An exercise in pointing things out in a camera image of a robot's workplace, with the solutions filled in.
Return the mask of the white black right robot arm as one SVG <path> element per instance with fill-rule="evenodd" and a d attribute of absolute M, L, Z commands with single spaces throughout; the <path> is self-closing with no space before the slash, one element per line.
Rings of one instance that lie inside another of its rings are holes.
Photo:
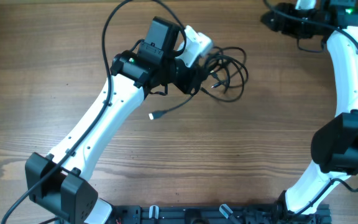
<path fill-rule="evenodd" d="M 335 117 L 314 134 L 308 168 L 272 212 L 276 222 L 308 222 L 336 186 L 358 174 L 358 7 L 355 1 L 281 2 L 269 6 L 261 21 L 297 40 L 320 35 L 333 63 Z"/>

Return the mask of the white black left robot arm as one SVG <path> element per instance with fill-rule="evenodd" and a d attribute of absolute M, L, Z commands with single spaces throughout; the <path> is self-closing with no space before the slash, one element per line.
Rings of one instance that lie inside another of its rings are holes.
<path fill-rule="evenodd" d="M 126 118 L 157 86 L 175 85 L 194 95 L 204 76 L 198 60 L 212 40 L 192 27 L 155 17 L 145 39 L 117 54 L 103 89 L 67 137 L 49 153 L 33 153 L 25 163 L 29 199 L 53 213 L 54 223 L 109 223 L 113 207 L 90 185 L 94 168 Z"/>

